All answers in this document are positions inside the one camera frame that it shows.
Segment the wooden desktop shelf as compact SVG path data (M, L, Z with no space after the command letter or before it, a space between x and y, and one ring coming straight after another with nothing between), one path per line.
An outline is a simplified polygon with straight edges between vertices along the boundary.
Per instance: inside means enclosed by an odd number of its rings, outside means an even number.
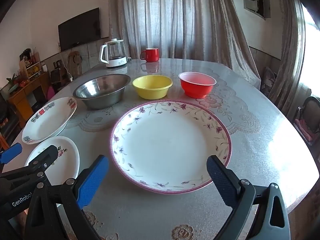
M19 62L20 75L24 80L33 80L43 73L40 56L38 52L31 55L30 60L24 59Z

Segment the white glass electric kettle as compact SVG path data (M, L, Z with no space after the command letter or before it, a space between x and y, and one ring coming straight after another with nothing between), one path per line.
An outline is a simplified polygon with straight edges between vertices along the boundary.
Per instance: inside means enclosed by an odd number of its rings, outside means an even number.
M113 38L100 46L99 61L107 68L120 67L127 64L124 40Z

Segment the red plastic bowl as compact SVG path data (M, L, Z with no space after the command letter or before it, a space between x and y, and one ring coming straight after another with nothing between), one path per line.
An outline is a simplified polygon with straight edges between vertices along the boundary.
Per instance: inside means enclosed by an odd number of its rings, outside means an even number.
M217 83L213 77L199 72L183 72L178 77L185 95L194 99L205 98Z

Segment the side window curtain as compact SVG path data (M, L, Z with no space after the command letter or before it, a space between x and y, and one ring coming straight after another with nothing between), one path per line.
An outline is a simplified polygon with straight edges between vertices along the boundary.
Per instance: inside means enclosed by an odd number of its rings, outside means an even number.
M268 98L288 115L298 90L305 51L305 20L299 0L279 0L282 12L281 60Z

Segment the wall electrical panel box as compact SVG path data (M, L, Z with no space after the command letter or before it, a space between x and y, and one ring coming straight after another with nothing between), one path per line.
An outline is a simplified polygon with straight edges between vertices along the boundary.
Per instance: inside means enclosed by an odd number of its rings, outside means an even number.
M263 19L271 17L270 0L244 0L244 9Z

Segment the red mug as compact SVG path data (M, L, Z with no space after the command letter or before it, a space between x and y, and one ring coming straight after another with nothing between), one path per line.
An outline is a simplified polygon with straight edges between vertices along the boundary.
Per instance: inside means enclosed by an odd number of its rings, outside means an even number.
M140 59L146 62L157 62L159 61L159 49L158 48L146 48L140 54Z

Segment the beige window curtain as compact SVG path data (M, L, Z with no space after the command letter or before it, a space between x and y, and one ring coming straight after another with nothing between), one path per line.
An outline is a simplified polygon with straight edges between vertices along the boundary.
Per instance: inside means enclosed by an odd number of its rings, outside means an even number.
M108 0L111 37L138 59L146 48L162 58L224 64L256 88L261 78L233 0Z

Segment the red double-happiness plate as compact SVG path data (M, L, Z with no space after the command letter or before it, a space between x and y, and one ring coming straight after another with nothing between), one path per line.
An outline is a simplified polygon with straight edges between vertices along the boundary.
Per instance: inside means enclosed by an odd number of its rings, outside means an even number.
M47 103L26 123L22 142L28 145L38 144L57 136L66 127L77 106L76 99L70 96Z

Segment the small rose plate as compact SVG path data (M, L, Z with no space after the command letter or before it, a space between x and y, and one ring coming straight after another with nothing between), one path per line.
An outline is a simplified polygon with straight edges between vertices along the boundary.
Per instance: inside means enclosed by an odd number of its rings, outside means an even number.
M56 136L41 142L31 152L25 166L50 145L57 147L57 159L50 165L45 174L52 185L63 184L69 178L76 178L80 168L80 154L76 144L69 138Z

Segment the stainless steel bowl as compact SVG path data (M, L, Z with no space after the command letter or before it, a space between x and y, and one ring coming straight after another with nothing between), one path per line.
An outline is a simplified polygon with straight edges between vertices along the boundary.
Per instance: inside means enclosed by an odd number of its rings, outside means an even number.
M131 78L126 74L99 76L78 86L73 97L81 100L87 108L105 109L123 99L130 81Z

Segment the orange wooden desk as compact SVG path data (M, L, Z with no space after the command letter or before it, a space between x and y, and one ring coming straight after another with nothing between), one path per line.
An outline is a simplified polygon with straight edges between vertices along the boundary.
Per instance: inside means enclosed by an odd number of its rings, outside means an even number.
M16 93L9 96L7 102L14 108L22 124L25 124L34 114L33 105L28 101L28 96L35 96L36 103L47 102L47 93L50 85L49 73L44 72L23 88L20 88Z

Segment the large purple floral plate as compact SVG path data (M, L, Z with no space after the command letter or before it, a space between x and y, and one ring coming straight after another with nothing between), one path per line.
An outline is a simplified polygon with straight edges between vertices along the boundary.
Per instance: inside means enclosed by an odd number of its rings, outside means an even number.
M110 154L131 183L161 194L199 190L212 182L208 157L228 165L232 141L211 111L175 100L147 102L125 113L110 135Z

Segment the black wall television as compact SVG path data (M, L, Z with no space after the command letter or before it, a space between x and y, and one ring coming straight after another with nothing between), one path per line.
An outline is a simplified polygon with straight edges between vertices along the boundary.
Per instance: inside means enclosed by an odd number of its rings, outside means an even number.
M101 38L100 10L95 8L58 25L61 51Z

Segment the yellow plastic bowl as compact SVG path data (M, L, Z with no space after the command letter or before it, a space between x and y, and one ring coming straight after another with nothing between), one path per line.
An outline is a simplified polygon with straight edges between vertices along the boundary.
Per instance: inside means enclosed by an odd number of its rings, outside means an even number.
M163 75L146 75L134 79L132 85L141 98L158 100L167 95L173 81Z

